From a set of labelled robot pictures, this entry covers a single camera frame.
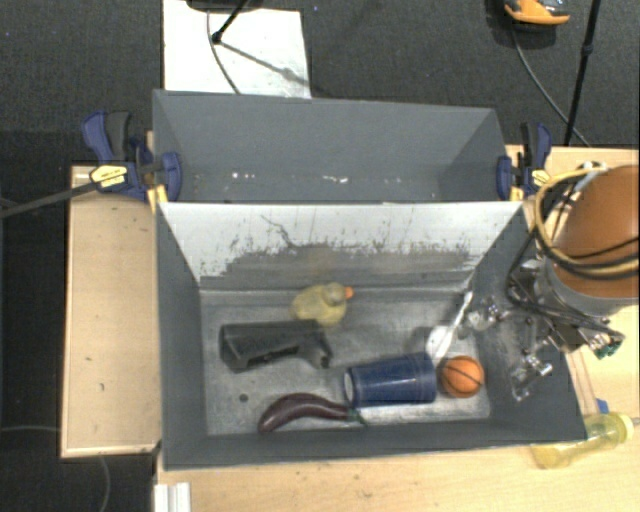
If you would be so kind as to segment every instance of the yellow rubber duck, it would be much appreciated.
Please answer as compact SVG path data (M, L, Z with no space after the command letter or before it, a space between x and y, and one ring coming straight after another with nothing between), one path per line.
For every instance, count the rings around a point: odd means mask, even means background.
M340 323L347 312L347 300L353 288L340 283L316 284L302 290L291 303L291 316L298 320L315 320L323 327Z

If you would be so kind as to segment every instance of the gray box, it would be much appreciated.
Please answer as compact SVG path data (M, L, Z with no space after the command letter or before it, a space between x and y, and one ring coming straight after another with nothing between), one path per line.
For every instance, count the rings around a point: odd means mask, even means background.
M439 392L431 405L363 411L367 427L305 419L281 432L256 431L260 414L282 394L306 391L344 401L347 366L416 352L424 346L416 333L447 323L469 288L471 308L489 295L506 307L506 274L526 237L516 203L160 205L165 466L584 439L567 364L557 352L542 354L554 372L533 396L522 403L513 398L509 375L520 356L522 326L508 322L451 348L450 355L471 354L484 365L487 385L472 399ZM221 363L221 324L286 320L299 290L332 280L353 286L356 295L343 322L327 330L331 368L289 358L234 374Z
M154 146L181 201L496 200L491 109L155 91Z

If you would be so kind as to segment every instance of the wooden table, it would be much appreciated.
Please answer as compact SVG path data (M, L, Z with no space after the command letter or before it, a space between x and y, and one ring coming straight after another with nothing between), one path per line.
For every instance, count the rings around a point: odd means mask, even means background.
M517 147L509 147L510 154ZM547 169L585 160L638 162L637 151L554 148ZM73 183L87 168L73 169ZM122 196L89 194L70 208L62 457L152 451L161 435L152 215ZM594 394L639 416L638 308L613 328L628 335L603 361L588 350L570 364L583 412ZM559 471L536 467L528 448L344 462L164 472L191 484L194 511L250 510L635 510L640 435Z

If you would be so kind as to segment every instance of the black stand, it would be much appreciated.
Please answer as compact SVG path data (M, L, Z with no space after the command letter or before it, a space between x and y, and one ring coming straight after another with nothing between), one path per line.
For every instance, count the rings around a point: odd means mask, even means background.
M587 72L587 62L589 55L593 53L593 36L596 31L596 22L598 21L598 11L600 10L600 0L593 0L591 3L591 12L589 13L589 21L587 23L587 32L582 43L582 59L580 60L580 68L578 69L578 77L576 78L576 87L573 90L573 100L571 102L571 112L569 113L569 122L567 123L567 131L564 134L564 145L568 146L573 135L573 128L576 124L578 115L578 104L580 103L580 95L582 94L582 84L584 76Z
M227 30L229 28L229 26L233 23L233 21L236 19L236 17L238 16L238 14L240 14L240 12L242 11L242 9L244 9L246 7L246 5L250 2L251 0L242 0L236 7L235 9L233 9L233 11L231 12L231 14L229 15L229 17L227 18L227 21L224 22L224 25L222 25L222 27L220 28L220 30L218 30L217 32L214 32L213 35L211 36L211 42L213 44L220 44L222 42L222 36L224 35L225 30Z

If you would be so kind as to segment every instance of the bin floor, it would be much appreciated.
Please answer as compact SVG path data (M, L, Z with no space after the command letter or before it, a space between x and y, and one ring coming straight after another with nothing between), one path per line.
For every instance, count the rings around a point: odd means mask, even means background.
M326 329L333 351L330 368L319 370L304 359L283 358L243 373L233 373L220 359L218 333L230 323L289 320L296 290L201 290L203 362L208 434L247 434L256 431L262 412L288 393L315 393L346 403L343 375L349 366L420 352L429 329L455 316L462 293L420 288L359 288L349 301L343 321ZM473 335L457 340L448 357L478 357ZM370 424L480 419L490 415L484 388L474 397L456 399L442 389L432 404L372 407L360 411ZM359 424L312 418L283 429L361 428Z

